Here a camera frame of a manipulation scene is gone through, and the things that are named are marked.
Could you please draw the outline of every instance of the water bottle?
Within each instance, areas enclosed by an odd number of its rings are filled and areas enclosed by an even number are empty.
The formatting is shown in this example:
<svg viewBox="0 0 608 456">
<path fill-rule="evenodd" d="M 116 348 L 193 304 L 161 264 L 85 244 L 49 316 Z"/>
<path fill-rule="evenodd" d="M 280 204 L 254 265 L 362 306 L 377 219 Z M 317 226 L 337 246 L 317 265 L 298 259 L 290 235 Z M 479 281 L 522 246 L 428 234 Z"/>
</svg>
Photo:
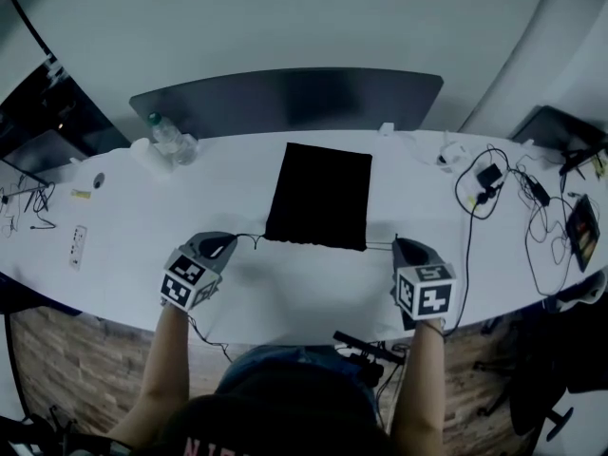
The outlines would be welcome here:
<svg viewBox="0 0 608 456">
<path fill-rule="evenodd" d="M 173 156 L 174 162 L 180 165 L 194 162 L 199 143 L 192 135 L 182 134 L 173 122 L 157 112 L 148 115 L 148 123 L 152 127 L 152 135 Z"/>
</svg>

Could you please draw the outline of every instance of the forearm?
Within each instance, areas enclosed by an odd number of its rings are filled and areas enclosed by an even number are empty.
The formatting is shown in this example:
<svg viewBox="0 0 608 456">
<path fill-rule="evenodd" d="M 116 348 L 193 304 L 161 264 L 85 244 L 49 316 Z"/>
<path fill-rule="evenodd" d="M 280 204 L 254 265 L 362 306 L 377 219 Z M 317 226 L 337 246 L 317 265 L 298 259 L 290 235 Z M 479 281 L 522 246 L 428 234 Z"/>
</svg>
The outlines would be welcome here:
<svg viewBox="0 0 608 456">
<path fill-rule="evenodd" d="M 441 451 L 446 417 L 444 339 L 426 323 L 441 331 L 438 319 L 418 323 L 391 434 L 408 451 L 435 454 Z M 428 439 L 431 451 L 425 451 Z"/>
<path fill-rule="evenodd" d="M 188 315 L 167 304 L 143 371 L 141 396 L 188 401 Z"/>
</svg>

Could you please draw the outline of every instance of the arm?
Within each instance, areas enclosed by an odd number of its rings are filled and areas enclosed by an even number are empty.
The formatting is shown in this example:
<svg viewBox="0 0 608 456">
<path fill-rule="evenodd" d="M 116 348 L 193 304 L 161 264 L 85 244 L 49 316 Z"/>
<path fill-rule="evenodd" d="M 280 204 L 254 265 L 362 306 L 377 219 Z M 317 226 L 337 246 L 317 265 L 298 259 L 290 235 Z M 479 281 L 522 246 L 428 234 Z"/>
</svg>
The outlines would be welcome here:
<svg viewBox="0 0 608 456">
<path fill-rule="evenodd" d="M 439 319 L 419 322 L 390 432 L 404 455 L 441 456 L 446 418 L 444 339 Z"/>
<path fill-rule="evenodd" d="M 134 449 L 152 444 L 169 417 L 188 401 L 189 376 L 188 315 L 168 304 L 145 363 L 138 401 L 106 436 Z"/>
</svg>

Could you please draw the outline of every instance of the bottle cap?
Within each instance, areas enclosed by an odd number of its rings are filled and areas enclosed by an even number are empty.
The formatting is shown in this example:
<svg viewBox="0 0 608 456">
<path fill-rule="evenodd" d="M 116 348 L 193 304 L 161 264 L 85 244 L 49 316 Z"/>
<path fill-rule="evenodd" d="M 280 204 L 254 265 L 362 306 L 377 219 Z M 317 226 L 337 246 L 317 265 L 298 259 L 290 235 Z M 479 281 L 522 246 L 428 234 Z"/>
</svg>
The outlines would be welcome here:
<svg viewBox="0 0 608 456">
<path fill-rule="evenodd" d="M 148 123 L 151 125 L 158 125 L 161 122 L 162 116 L 160 113 L 153 111 L 148 115 Z"/>
</svg>

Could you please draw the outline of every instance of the power strip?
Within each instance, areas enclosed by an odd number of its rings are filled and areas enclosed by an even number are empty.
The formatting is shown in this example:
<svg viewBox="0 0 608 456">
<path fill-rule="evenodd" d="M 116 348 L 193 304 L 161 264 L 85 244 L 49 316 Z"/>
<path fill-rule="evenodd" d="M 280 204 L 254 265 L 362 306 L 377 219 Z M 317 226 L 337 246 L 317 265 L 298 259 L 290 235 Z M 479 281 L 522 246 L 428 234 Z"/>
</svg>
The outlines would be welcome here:
<svg viewBox="0 0 608 456">
<path fill-rule="evenodd" d="M 75 270 L 80 270 L 83 261 L 83 251 L 85 249 L 86 228 L 77 226 L 74 230 L 72 246 L 69 250 L 69 266 Z"/>
</svg>

